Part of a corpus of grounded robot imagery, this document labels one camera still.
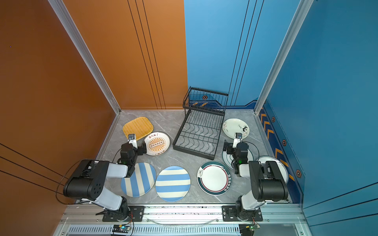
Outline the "blue striped plate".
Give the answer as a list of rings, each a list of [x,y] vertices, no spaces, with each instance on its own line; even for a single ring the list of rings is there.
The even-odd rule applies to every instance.
[[[166,202],[177,202],[183,199],[190,187],[189,173],[179,166],[165,168],[160,172],[155,182],[158,196]]]
[[[148,193],[155,184],[157,175],[154,167],[146,162],[136,163],[130,178],[121,180],[121,189],[129,197],[140,197]]]

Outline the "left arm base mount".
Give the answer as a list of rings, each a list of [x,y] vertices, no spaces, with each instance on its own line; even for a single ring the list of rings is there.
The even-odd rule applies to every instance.
[[[103,222],[141,222],[144,216],[144,206],[127,206],[119,210],[104,210],[96,215],[103,215]]]

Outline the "black wire dish rack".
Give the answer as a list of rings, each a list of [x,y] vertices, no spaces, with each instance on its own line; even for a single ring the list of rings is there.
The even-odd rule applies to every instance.
[[[185,117],[173,149],[214,160],[227,102],[227,93],[190,87],[183,100]]]

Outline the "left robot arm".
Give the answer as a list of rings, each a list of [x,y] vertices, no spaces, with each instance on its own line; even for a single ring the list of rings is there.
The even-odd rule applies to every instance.
[[[100,214],[112,215],[120,220],[127,218],[130,210],[125,197],[119,196],[104,186],[109,178],[130,178],[135,171],[138,156],[147,152],[145,143],[125,143],[121,146],[116,163],[83,159],[67,180],[63,194],[77,200],[88,200],[104,208]]]

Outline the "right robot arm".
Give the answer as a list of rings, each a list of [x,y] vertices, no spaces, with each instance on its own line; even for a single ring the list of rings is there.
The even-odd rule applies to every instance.
[[[225,141],[223,153],[231,157],[230,164],[235,175],[250,179],[250,191],[235,203],[235,215],[241,220],[252,217],[266,203],[288,198],[288,173],[279,167],[277,159],[263,156],[250,160],[248,143],[237,140],[234,143]]]

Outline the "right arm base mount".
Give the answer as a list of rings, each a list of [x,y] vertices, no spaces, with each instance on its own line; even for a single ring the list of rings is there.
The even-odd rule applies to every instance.
[[[244,209],[237,209],[236,206],[222,206],[222,218],[225,222],[232,222],[232,221],[255,221],[255,222],[262,222],[263,217],[261,210],[244,210]]]

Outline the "green red rimmed plate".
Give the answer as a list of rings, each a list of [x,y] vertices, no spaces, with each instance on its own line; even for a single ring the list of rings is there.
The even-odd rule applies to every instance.
[[[205,193],[218,196],[225,194],[230,189],[232,177],[224,164],[210,161],[199,167],[197,182]]]

